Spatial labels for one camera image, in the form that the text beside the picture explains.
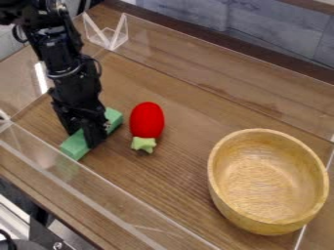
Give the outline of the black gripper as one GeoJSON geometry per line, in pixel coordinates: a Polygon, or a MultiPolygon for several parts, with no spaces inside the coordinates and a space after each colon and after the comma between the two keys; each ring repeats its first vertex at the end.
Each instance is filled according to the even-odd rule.
{"type": "Polygon", "coordinates": [[[75,73],[54,79],[55,88],[50,95],[69,135],[83,128],[87,147],[95,148],[106,140],[110,127],[105,116],[106,107],[99,100],[101,63],[90,56],[82,56],[81,63],[81,69],[75,73]]]}

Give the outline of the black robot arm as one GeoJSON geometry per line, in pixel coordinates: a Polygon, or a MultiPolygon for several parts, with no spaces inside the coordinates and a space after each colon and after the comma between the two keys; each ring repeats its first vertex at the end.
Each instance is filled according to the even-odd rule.
{"type": "Polygon", "coordinates": [[[85,42],[62,0],[0,0],[0,24],[30,43],[54,82],[53,107],[69,134],[83,132],[89,147],[107,138],[106,107],[99,100],[102,66],[83,53],[85,42]]]}

